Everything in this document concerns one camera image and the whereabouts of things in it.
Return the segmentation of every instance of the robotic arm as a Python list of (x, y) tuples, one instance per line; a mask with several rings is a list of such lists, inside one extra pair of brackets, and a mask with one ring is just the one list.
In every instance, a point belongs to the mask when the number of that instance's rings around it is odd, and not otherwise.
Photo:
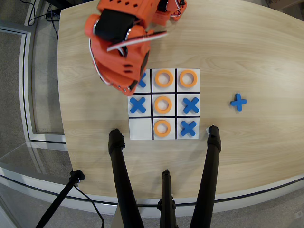
[(167, 32), (148, 31), (151, 22), (165, 26), (178, 20), (185, 0), (101, 0), (101, 15), (91, 15), (85, 24), (93, 64), (101, 80), (127, 96), (135, 92), (148, 62), (151, 40)]

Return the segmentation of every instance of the white game board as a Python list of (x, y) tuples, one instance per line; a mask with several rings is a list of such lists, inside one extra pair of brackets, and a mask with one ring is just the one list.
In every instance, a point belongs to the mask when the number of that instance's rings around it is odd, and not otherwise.
[(131, 140), (198, 139), (200, 69), (147, 69), (145, 73), (128, 97)]

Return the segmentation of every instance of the black tripod leg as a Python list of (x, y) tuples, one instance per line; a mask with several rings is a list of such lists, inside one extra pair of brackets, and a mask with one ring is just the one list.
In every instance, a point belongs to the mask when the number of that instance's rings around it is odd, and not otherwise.
[(171, 192), (171, 176), (169, 170), (162, 173), (162, 198), (157, 209), (161, 211), (160, 228), (176, 228), (175, 202)]
[(123, 148), (125, 148), (123, 135), (118, 129), (111, 131), (109, 135), (109, 154), (112, 160), (113, 175), (123, 226), (124, 228), (143, 228), (143, 221), (124, 163)]
[(72, 171), (69, 183), (62, 189), (61, 193), (56, 197), (51, 206), (47, 209), (44, 215), (41, 217), (36, 228), (43, 228), (48, 221), (51, 219), (57, 208), (60, 206), (61, 202), (65, 199), (67, 194), (71, 191), (74, 184), (79, 183), (84, 180), (86, 177), (80, 170)]
[(209, 228), (211, 224), (221, 141), (216, 126), (211, 126), (209, 132), (205, 166), (190, 228)]

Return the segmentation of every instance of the blue x piece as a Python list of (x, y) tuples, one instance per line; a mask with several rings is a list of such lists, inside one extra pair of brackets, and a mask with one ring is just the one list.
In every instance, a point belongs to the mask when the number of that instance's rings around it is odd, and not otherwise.
[(242, 99), (241, 94), (236, 94), (236, 101), (231, 101), (231, 106), (236, 106), (239, 112), (242, 111), (242, 105), (247, 104), (246, 99)]
[(186, 121), (182, 121), (181, 125), (183, 126), (183, 130), (180, 132), (182, 136), (185, 136), (187, 133), (189, 133), (191, 136), (195, 136), (195, 132), (193, 128), (196, 126), (196, 122), (192, 121), (189, 125), (186, 123)]
[(135, 113), (137, 109), (141, 111), (142, 113), (146, 112), (145, 107), (143, 107), (143, 103), (146, 101), (146, 98), (142, 97), (137, 101), (134, 97), (130, 99), (130, 102), (133, 104), (133, 107), (131, 108), (130, 112)]
[(147, 75), (147, 74), (144, 73), (143, 76), (142, 76), (142, 78), (140, 79), (140, 81), (139, 81), (139, 83), (138, 83), (138, 84), (140, 85), (141, 88), (145, 88), (145, 87), (146, 87), (146, 84), (145, 84), (145, 82), (143, 81), (143, 78), (146, 77), (146, 75)]
[(195, 113), (199, 112), (199, 109), (195, 106), (196, 103), (199, 101), (197, 97), (193, 98), (192, 101), (190, 101), (187, 98), (183, 99), (183, 102), (186, 104), (186, 107), (184, 108), (184, 112), (187, 114), (191, 110), (193, 110)]

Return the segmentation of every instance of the orange ring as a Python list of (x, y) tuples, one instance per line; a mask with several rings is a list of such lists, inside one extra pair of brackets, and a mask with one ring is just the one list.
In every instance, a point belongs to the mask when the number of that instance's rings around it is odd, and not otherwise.
[[(190, 83), (190, 84), (186, 84), (184, 83), (183, 81), (183, 78), (186, 74), (191, 74), (193, 76), (193, 82)], [(192, 70), (184, 70), (181, 74), (180, 74), (180, 83), (183, 87), (186, 87), (186, 88), (192, 88), (195, 86), (195, 84), (197, 83), (198, 81), (198, 77), (196, 75), (196, 73)]]
[[(169, 75), (169, 78), (170, 78), (170, 79), (169, 79), (169, 82), (168, 82), (168, 83), (163, 84), (163, 83), (160, 82), (159, 77), (160, 77), (161, 74), (167, 74), (167, 75)], [(171, 72), (170, 72), (169, 70), (160, 70), (159, 72), (157, 72), (157, 74), (156, 74), (156, 76), (155, 76), (155, 82), (156, 82), (156, 84), (157, 84), (159, 87), (167, 88), (167, 87), (169, 87), (169, 86), (172, 84), (172, 82), (173, 82), (173, 75), (171, 74)]]
[[(164, 132), (164, 133), (161, 133), (157, 130), (157, 127), (160, 125), (160, 124), (164, 124), (166, 125), (167, 127), (167, 131)], [(168, 121), (165, 121), (165, 120), (159, 120), (157, 121), (155, 124), (154, 124), (154, 133), (159, 136), (159, 137), (166, 137), (171, 131), (171, 126), (170, 126), (170, 123)]]
[[(168, 102), (168, 108), (165, 109), (165, 110), (162, 110), (162, 109), (160, 109), (160, 108), (158, 107), (158, 103), (159, 103), (160, 101), (162, 101), (162, 100), (165, 100), (165, 101)], [(166, 96), (159, 96), (159, 97), (157, 97), (156, 100), (154, 101), (154, 108), (155, 108), (155, 110), (156, 110), (158, 113), (160, 113), (160, 114), (166, 114), (166, 113), (168, 113), (168, 112), (171, 110), (171, 108), (172, 108), (172, 102), (171, 102), (171, 100), (170, 100), (168, 97), (166, 97)]]

